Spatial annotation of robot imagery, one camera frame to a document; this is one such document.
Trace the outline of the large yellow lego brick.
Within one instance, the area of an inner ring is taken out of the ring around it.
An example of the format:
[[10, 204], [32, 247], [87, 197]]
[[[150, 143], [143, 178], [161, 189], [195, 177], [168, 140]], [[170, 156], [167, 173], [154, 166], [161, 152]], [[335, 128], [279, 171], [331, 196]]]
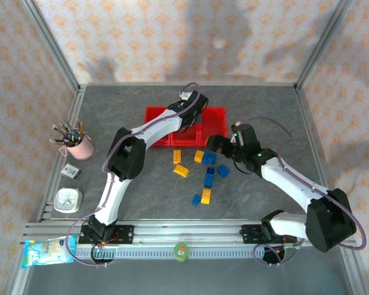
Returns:
[[188, 175], [189, 175], [189, 169], [180, 165], [180, 164], [177, 164], [175, 166], [175, 168], [173, 169], [173, 172], [184, 177], [184, 178], [187, 178]]

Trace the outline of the tall blue stacked lego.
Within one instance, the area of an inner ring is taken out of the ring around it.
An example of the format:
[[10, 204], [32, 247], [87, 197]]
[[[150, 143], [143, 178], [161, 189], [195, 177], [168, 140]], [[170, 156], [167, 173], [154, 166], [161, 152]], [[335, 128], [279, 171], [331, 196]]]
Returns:
[[215, 168], [214, 167], [208, 167], [206, 174], [205, 174], [205, 179], [204, 179], [204, 187], [211, 189], [213, 186], [213, 181], [214, 181], [214, 177], [215, 177]]

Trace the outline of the pink cup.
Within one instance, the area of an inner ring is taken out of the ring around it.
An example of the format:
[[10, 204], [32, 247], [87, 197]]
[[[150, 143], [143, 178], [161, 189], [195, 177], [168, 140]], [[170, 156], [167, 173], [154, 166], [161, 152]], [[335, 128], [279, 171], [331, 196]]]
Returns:
[[77, 160], [86, 160], [92, 156], [94, 148], [90, 136], [86, 134], [78, 145], [73, 147], [62, 146], [59, 151], [64, 157], [71, 155]]

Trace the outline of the green tape roll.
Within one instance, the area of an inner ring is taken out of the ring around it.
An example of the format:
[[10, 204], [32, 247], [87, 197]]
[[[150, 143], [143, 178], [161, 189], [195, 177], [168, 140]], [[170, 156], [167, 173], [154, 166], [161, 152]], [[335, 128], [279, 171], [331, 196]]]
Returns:
[[174, 247], [174, 257], [179, 262], [185, 262], [189, 256], [189, 246], [185, 243], [178, 243]]

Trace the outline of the small card box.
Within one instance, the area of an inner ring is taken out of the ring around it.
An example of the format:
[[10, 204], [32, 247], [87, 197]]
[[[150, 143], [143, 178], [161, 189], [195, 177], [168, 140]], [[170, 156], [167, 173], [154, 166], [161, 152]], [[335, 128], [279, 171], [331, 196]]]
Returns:
[[69, 179], [78, 180], [81, 177], [83, 170], [70, 163], [66, 163], [61, 169], [60, 173], [62, 176], [65, 176]]

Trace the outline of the white alarm clock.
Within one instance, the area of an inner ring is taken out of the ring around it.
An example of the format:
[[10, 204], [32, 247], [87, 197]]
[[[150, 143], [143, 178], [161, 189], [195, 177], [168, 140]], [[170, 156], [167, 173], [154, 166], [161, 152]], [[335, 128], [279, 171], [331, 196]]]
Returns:
[[75, 213], [79, 210], [82, 202], [82, 193], [79, 189], [61, 188], [54, 200], [54, 209], [61, 213]]

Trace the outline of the blue white wipes packet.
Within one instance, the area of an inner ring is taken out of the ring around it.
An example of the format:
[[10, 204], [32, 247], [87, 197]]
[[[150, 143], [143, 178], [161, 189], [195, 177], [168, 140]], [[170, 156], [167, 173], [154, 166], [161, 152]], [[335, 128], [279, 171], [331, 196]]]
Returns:
[[27, 240], [24, 243], [22, 268], [73, 263], [71, 253], [75, 250], [76, 237], [72, 235], [43, 241]]

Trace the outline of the aluminium base rail beam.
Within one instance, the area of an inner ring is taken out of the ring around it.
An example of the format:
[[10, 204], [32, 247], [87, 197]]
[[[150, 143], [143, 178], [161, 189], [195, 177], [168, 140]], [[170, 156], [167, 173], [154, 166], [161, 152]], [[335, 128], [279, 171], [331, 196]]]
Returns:
[[[29, 222], [20, 241], [62, 237], [67, 231], [71, 235], [79, 235], [81, 225], [73, 223], [73, 220], [65, 219]], [[132, 244], [141, 247], [173, 246], [178, 242], [188, 242], [191, 246], [241, 245], [241, 227], [259, 223], [245, 219], [136, 219], [116, 222], [120, 226], [132, 225], [135, 235]]]

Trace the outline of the aluminium frame post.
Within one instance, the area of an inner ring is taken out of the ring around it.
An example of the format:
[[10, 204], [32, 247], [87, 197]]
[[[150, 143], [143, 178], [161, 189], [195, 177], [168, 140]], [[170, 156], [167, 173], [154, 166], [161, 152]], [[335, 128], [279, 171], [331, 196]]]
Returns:
[[312, 71], [320, 60], [324, 50], [331, 41], [335, 31], [338, 29], [339, 24], [342, 22], [352, 2], [353, 0], [339, 0], [338, 5], [334, 9], [332, 15], [327, 18], [327, 25], [322, 31], [320, 39], [311, 52], [310, 57], [306, 62], [303, 70], [301, 71], [297, 82], [294, 84], [294, 89], [296, 93], [299, 93], [300, 90], [304, 87], [306, 81], [308, 80], [309, 76], [311, 75]]
[[51, 56], [56, 62], [59, 70], [63, 74], [65, 80], [72, 90], [79, 91], [80, 84], [77, 81], [73, 70], [71, 69], [62, 49], [59, 46], [52, 30], [50, 29], [42, 11], [40, 10], [36, 0], [19, 0], [22, 4], [25, 12], [29, 15], [30, 20], [34, 26], [42, 41], [47, 46]]

